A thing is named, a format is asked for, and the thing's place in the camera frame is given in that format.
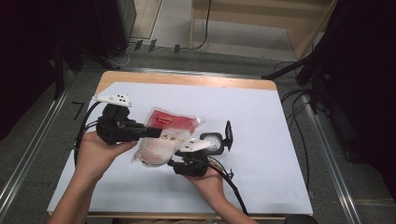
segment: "wire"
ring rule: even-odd
[[[84,131],[90,129],[91,127],[94,127],[96,124],[97,124],[97,120],[94,122],[91,122],[90,124],[87,124],[84,128]]]
[[[283,95],[282,99],[280,100],[280,103],[283,104],[283,102],[285,102],[286,99],[288,99],[289,97],[291,97],[293,94],[297,93],[297,92],[304,92],[304,93],[308,93],[311,92],[311,90],[296,90],[296,91],[289,91],[287,93],[285,93],[285,95]]]
[[[78,149],[79,146],[81,145],[81,140],[82,140],[82,135],[84,134],[85,131],[85,123],[88,120],[88,117],[90,116],[90,114],[92,113],[92,111],[100,104],[100,102],[95,102],[91,108],[88,110],[87,114],[84,117],[84,120],[81,122],[81,126],[79,127],[79,132],[76,138],[76,143],[75,143],[75,155],[74,155],[74,159],[75,159],[75,164],[77,164],[77,160],[78,160]]]
[[[297,100],[298,100],[300,97],[302,97],[304,94],[306,94],[306,92],[300,93],[300,94],[294,99],[293,104],[292,104],[292,106],[291,106],[291,110],[292,110],[292,113],[293,113],[293,116],[294,116],[294,120],[295,120],[295,123],[296,123],[296,126],[297,126],[297,130],[298,130],[298,132],[299,132],[299,134],[300,134],[300,136],[301,136],[301,140],[302,140],[303,147],[304,147],[305,166],[306,166],[305,187],[306,187],[307,190],[309,190],[309,159],[308,159],[308,151],[307,151],[307,149],[306,149],[306,143],[305,143],[305,139],[304,139],[304,136],[303,136],[303,132],[301,131],[300,124],[298,123],[298,121],[297,121],[297,119],[296,119],[296,114],[295,114],[295,109],[294,109],[294,106],[295,106]]]
[[[219,166],[221,166],[221,169],[224,171],[224,173],[225,173],[228,177],[230,177],[230,179],[233,179],[233,170],[231,170],[231,173],[228,174],[228,173],[227,173],[227,170],[224,168],[224,166],[221,164],[220,161],[218,161],[218,160],[216,160],[215,158],[210,157],[210,156],[209,156],[208,158],[211,159],[211,160],[213,160],[213,161],[215,161]]]
[[[241,195],[239,194],[238,188],[237,188],[236,185],[233,183],[233,181],[230,179],[230,177],[228,177],[228,176],[227,176],[226,174],[224,174],[221,170],[219,170],[216,166],[214,166],[214,165],[212,165],[212,164],[210,164],[210,163],[207,163],[207,162],[204,162],[204,161],[199,161],[199,160],[196,160],[196,159],[191,159],[191,158],[188,158],[188,161],[196,161],[196,162],[199,162],[199,163],[201,163],[201,164],[203,164],[203,165],[205,165],[205,166],[208,166],[208,167],[212,168],[212,169],[215,170],[216,172],[218,172],[219,175],[221,175],[221,177],[222,177],[222,178],[230,185],[230,187],[233,189],[233,193],[235,194],[236,198],[238,199],[238,202],[241,204],[242,211],[244,212],[245,215],[248,216],[248,210],[247,210],[246,207],[245,207],[244,201],[242,200],[242,197],[241,197]]]
[[[209,0],[209,7],[207,8],[207,14],[206,14],[205,38],[204,38],[204,41],[202,42],[202,44],[201,44],[200,46],[195,47],[195,48],[192,48],[192,49],[189,49],[189,48],[182,48],[182,49],[187,49],[187,50],[198,50],[198,49],[200,49],[200,48],[204,45],[204,43],[205,43],[206,40],[207,40],[207,25],[208,25],[208,23],[209,23],[209,15],[210,15],[210,7],[211,7],[211,6],[212,6],[212,0]]]
[[[127,64],[131,61],[131,57],[129,56],[128,49],[131,48],[132,46],[134,46],[134,44],[128,46],[128,48],[126,48],[126,50],[125,50],[125,54],[126,54],[126,56],[128,57],[128,60],[126,61],[126,63],[121,63],[121,64],[119,64],[119,63],[114,63],[114,62],[111,61],[110,59],[107,59],[107,60],[108,60],[110,63],[112,63],[112,64],[114,64],[114,65],[116,65],[116,66],[119,66],[119,67],[124,66],[124,65],[127,65]]]
[[[298,114],[300,114],[301,112],[303,112],[304,111],[304,106],[307,106],[309,103],[303,103],[303,104],[301,104],[301,105],[299,105],[299,106],[297,106],[297,108],[295,108],[295,110],[297,110],[297,109],[300,109],[297,113],[295,113],[295,115],[297,116]],[[294,122],[294,120],[295,120],[295,117],[293,116],[293,113],[290,113],[290,115],[286,118],[286,120],[288,120],[288,119],[290,119],[292,117],[292,119],[291,119],[291,122],[290,122],[290,125],[289,125],[289,130],[290,130],[290,128],[291,128],[291,124]]]
[[[203,5],[203,2],[204,1],[201,0],[201,17],[204,16],[204,5]],[[202,25],[202,29],[205,31],[206,28],[205,28],[205,25],[204,25],[204,20],[201,20],[201,25]]]

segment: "red label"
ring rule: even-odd
[[[172,123],[171,120],[168,120],[168,119],[161,119],[161,118],[157,118],[157,121],[160,122],[160,123],[162,123],[162,124],[170,124],[170,123]]]

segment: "wooden table edge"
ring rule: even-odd
[[[223,88],[243,88],[276,91],[276,84],[271,80],[245,79],[239,77],[210,77],[205,75],[179,75],[139,72],[104,72],[95,94],[105,90],[114,82],[137,82],[152,84],[176,84]]]
[[[270,219],[284,219],[289,215],[287,214],[254,214],[249,215],[250,218],[255,220],[270,220]],[[209,217],[215,217],[216,219],[221,219],[215,213],[202,213],[202,214],[190,214],[190,213],[102,213],[102,212],[90,212],[88,217],[112,217],[112,218],[133,218],[133,219],[174,219],[174,220],[205,220]]]

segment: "black cable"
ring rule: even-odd
[[[96,126],[96,124],[97,124],[97,122],[95,122],[95,123],[93,123],[93,124],[91,124],[91,125],[86,126],[86,127],[84,128],[84,131],[90,129],[91,127]]]
[[[293,104],[291,105],[291,110],[292,110],[292,113],[293,113],[293,116],[294,116],[294,117],[296,116],[295,110],[294,110],[294,106],[295,106],[297,100],[298,100],[300,97],[302,97],[304,94],[306,94],[306,92],[300,93],[300,94],[294,99]],[[305,166],[306,166],[306,182],[305,182],[305,187],[306,187],[307,190],[309,190],[309,160],[308,160],[308,151],[307,151],[307,149],[306,149],[306,143],[305,143],[305,139],[304,139],[304,136],[303,136],[303,132],[301,131],[300,125],[299,125],[297,119],[294,119],[294,120],[295,120],[295,123],[296,123],[296,126],[297,126],[297,130],[298,130],[298,132],[299,132],[299,134],[300,134],[300,136],[301,136],[301,140],[302,140],[302,142],[303,142],[304,154],[305,154]]]
[[[192,48],[192,49],[189,49],[189,48],[182,48],[182,49],[198,50],[198,49],[200,49],[200,48],[204,45],[204,43],[206,42],[206,40],[207,40],[207,25],[208,25],[208,23],[209,23],[209,14],[210,14],[210,6],[211,6],[211,5],[212,5],[212,0],[209,0],[209,7],[207,8],[207,15],[206,15],[205,38],[204,38],[204,41],[202,42],[202,44],[201,44],[200,46],[198,46],[198,47],[196,47],[196,48]]]
[[[291,129],[292,123],[293,123],[294,120],[296,119],[295,116],[297,116],[298,114],[300,114],[301,112],[303,112],[303,111],[304,111],[303,106],[307,106],[307,105],[309,105],[309,102],[303,103],[303,104],[297,106],[297,107],[295,108],[295,110],[297,110],[297,109],[300,109],[300,110],[297,111],[297,113],[295,113],[294,115],[293,115],[293,113],[291,112],[291,114],[286,118],[286,120],[288,120],[289,118],[292,117],[292,118],[291,118],[291,121],[290,121],[290,124],[289,124],[289,130]]]
[[[318,104],[323,104],[323,105],[324,105],[324,103],[323,103],[323,102],[318,102],[318,103],[317,103],[317,110],[318,110],[318,111],[327,112],[326,108],[320,108],[320,107],[318,106]]]
[[[76,143],[75,143],[75,155],[74,155],[74,159],[75,159],[75,164],[77,164],[77,160],[78,160],[78,150],[79,150],[79,146],[81,145],[81,140],[82,140],[82,135],[84,134],[85,131],[85,123],[88,120],[88,117],[90,116],[90,114],[92,113],[92,111],[100,104],[100,102],[95,102],[91,108],[88,110],[87,114],[84,117],[84,120],[81,122],[81,126],[79,127],[79,131],[78,131],[78,135],[76,138]]]
[[[283,102],[288,99],[289,97],[291,97],[293,94],[297,93],[297,92],[303,92],[303,93],[308,93],[311,92],[311,90],[296,90],[296,91],[289,91],[287,93],[285,93],[285,95],[283,95],[282,99],[280,100],[280,103],[283,104]]]
[[[215,170],[216,172],[218,172],[219,175],[221,175],[221,177],[222,177],[222,178],[230,185],[230,187],[233,189],[233,193],[235,194],[236,199],[238,199],[239,204],[241,204],[242,211],[244,212],[245,215],[248,216],[248,210],[247,210],[246,207],[245,207],[244,201],[242,200],[242,197],[241,197],[241,195],[239,194],[238,188],[237,188],[236,185],[233,183],[233,181],[230,179],[230,177],[228,177],[228,176],[227,176],[226,174],[224,174],[221,170],[219,170],[216,166],[214,166],[214,165],[212,165],[212,164],[210,164],[210,163],[207,163],[207,162],[204,162],[204,161],[199,161],[199,160],[196,160],[196,159],[191,159],[191,158],[188,158],[187,161],[196,161],[196,162],[199,162],[199,163],[201,163],[201,164],[203,164],[203,165],[205,165],[205,166],[208,166],[208,167],[212,168],[212,169]]]
[[[221,162],[220,161],[218,161],[218,160],[216,160],[215,158],[213,158],[213,157],[208,157],[209,159],[211,159],[211,160],[213,160],[213,161],[215,161],[219,166],[221,166],[221,169],[223,169],[223,171],[224,171],[224,173],[228,176],[228,177],[230,177],[230,179],[232,179],[232,174],[233,174],[233,171],[231,171],[231,175],[230,174],[228,174],[227,173],[227,171],[226,171],[226,169],[224,168],[224,166],[221,164]]]

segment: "snack bag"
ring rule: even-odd
[[[178,146],[189,140],[195,128],[204,122],[204,118],[178,115],[154,107],[148,116],[146,126],[163,129],[163,132],[160,138],[144,138],[134,154],[133,161],[140,160],[149,167],[166,164]]]

